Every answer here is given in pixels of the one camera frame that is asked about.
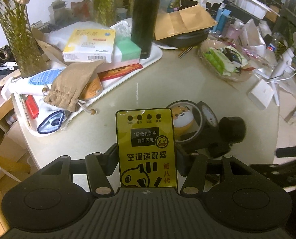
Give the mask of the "black zip case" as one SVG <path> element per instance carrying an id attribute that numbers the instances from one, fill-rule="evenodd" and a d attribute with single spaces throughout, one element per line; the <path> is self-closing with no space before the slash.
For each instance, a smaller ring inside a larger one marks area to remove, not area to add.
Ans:
<path id="1" fill-rule="evenodd" d="M 199 43 L 206 40 L 210 31 L 210 28 L 201 29 L 157 40 L 156 42 L 158 44 L 167 45 L 175 48 L 187 48 L 193 45 L 198 45 Z"/>

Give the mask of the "tan drawstring pouch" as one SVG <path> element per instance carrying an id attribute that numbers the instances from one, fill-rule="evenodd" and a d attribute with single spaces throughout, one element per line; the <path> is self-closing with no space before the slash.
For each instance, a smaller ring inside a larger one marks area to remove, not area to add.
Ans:
<path id="1" fill-rule="evenodd" d="M 75 62 L 66 67 L 51 84 L 44 102 L 60 109 L 75 112 L 77 102 L 96 69 L 105 61 Z"/>

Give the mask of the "white serving tray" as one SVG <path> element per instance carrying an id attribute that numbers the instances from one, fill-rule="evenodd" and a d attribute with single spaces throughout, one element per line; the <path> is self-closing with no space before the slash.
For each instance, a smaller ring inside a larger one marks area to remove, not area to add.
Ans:
<path id="1" fill-rule="evenodd" d="M 48 34 L 33 33 L 57 67 L 11 79 L 2 94 L 14 95 L 18 119 L 34 136 L 63 129 L 82 111 L 95 114 L 89 108 L 93 102 L 162 57 L 153 45 L 150 56 L 140 58 L 128 21 L 111 27 L 77 22 Z"/>

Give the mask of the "glass plate with snacks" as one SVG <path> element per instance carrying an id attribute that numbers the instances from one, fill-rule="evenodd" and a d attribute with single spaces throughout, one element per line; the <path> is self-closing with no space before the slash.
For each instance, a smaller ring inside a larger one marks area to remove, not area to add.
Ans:
<path id="1" fill-rule="evenodd" d="M 243 82 L 252 77 L 256 67 L 234 46 L 207 39 L 198 47 L 202 64 L 224 81 Z"/>

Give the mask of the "black tape roll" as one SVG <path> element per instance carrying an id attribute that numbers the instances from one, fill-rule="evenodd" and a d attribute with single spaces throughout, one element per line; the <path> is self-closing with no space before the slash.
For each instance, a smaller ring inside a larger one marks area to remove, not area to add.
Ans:
<path id="1" fill-rule="evenodd" d="M 217 131 L 219 125 L 218 119 L 209 105 L 203 101 L 200 101 L 193 106 L 192 115 L 192 139 L 205 138 Z"/>

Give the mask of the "black thermos bottle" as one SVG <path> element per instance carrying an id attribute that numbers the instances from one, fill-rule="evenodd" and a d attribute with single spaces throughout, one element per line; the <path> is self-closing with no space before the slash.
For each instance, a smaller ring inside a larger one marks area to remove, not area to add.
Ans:
<path id="1" fill-rule="evenodd" d="M 131 41 L 141 48 L 140 59 L 151 54 L 160 0 L 134 0 Z"/>

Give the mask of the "green tissue pack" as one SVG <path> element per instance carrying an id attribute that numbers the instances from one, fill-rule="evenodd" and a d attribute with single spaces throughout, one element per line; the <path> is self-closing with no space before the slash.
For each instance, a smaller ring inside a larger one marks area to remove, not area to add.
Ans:
<path id="1" fill-rule="evenodd" d="M 141 48 L 130 38 L 117 39 L 114 44 L 112 64 L 120 67 L 137 64 L 140 61 Z"/>

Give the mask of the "yellow white medicine box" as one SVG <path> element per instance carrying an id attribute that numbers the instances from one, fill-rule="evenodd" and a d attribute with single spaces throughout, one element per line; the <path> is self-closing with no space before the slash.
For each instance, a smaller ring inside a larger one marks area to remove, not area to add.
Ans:
<path id="1" fill-rule="evenodd" d="M 63 49 L 65 62 L 112 62 L 115 30 L 75 29 Z"/>

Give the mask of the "glass vase with stems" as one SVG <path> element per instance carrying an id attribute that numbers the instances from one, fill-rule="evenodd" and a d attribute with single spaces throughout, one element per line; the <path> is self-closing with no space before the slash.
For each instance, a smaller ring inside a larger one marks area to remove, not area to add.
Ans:
<path id="1" fill-rule="evenodd" d="M 0 0 L 0 25 L 23 78 L 48 69 L 30 27 L 29 1 Z"/>

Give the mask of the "red lighter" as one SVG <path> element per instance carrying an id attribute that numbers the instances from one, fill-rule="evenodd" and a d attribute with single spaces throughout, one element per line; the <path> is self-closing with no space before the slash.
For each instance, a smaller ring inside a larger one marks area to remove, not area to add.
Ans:
<path id="1" fill-rule="evenodd" d="M 25 97 L 27 112 L 32 119 L 36 119 L 39 115 L 39 107 L 32 95 Z"/>

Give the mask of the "brown paper envelope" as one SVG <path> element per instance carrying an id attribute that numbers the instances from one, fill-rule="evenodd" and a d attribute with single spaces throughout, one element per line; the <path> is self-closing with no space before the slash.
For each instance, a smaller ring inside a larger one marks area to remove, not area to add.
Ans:
<path id="1" fill-rule="evenodd" d="M 159 13 L 156 18 L 154 36 L 161 40 L 182 33 L 208 29 L 217 22 L 201 5 L 197 4 L 171 13 Z"/>

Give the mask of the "yellow adapter box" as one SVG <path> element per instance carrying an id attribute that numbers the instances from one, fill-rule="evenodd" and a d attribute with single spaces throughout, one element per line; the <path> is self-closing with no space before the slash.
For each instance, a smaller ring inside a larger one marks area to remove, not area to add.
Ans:
<path id="1" fill-rule="evenodd" d="M 122 187 L 178 187 L 172 111 L 121 110 L 115 114 Z"/>

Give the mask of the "amber tape roll with dog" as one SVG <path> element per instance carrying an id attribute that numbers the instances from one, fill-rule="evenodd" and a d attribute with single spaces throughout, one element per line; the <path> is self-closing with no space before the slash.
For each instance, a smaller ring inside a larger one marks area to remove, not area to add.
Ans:
<path id="1" fill-rule="evenodd" d="M 175 141 L 186 144 L 195 139 L 204 125 L 203 114 L 196 103 L 178 100 L 168 105 L 172 112 Z"/>

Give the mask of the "white power bank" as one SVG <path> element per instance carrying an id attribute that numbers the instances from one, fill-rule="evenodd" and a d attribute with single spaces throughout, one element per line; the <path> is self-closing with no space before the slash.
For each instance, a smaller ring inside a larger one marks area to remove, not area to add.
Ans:
<path id="1" fill-rule="evenodd" d="M 258 109 L 265 110 L 274 96 L 274 89 L 263 79 L 248 93 L 248 98 Z"/>

